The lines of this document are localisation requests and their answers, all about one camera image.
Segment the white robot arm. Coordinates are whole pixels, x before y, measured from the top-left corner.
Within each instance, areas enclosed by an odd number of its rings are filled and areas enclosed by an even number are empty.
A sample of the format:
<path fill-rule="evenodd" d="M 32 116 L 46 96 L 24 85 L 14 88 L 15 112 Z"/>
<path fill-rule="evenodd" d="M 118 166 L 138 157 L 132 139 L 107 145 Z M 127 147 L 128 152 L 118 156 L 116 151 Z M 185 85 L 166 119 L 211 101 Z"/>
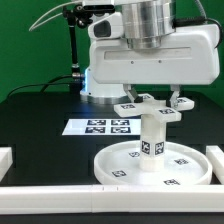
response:
<path fill-rule="evenodd" d="M 136 84 L 209 85 L 220 73 L 222 30 L 203 17 L 175 18 L 176 0 L 83 0 L 103 17 L 88 27 L 90 65 L 81 96 L 115 104 L 134 100 Z"/>

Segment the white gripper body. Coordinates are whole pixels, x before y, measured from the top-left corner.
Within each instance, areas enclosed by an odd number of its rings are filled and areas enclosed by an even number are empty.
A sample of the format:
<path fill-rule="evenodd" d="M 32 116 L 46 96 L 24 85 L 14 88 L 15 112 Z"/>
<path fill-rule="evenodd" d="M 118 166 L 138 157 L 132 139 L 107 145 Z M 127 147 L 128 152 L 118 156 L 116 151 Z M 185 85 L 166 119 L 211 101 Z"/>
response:
<path fill-rule="evenodd" d="M 220 73 L 214 24 L 179 27 L 155 49 L 131 50 L 123 39 L 90 47 L 90 71 L 103 84 L 209 85 Z"/>

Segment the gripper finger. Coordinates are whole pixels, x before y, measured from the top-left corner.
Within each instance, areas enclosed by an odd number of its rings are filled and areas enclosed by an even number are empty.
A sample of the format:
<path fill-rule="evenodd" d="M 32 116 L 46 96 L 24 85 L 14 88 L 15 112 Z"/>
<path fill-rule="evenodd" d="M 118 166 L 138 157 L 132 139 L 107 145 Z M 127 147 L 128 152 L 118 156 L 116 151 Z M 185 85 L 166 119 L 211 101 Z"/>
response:
<path fill-rule="evenodd" d="M 133 103 L 140 103 L 141 102 L 141 97 L 138 95 L 136 92 L 135 88 L 131 84 L 124 84 L 123 89 L 125 93 L 127 94 L 128 98 L 130 99 L 131 102 Z"/>
<path fill-rule="evenodd" d="M 178 106 L 178 97 L 180 95 L 180 86 L 171 85 L 170 90 L 172 92 L 171 96 L 167 100 L 167 106 L 171 108 L 176 108 Z"/>

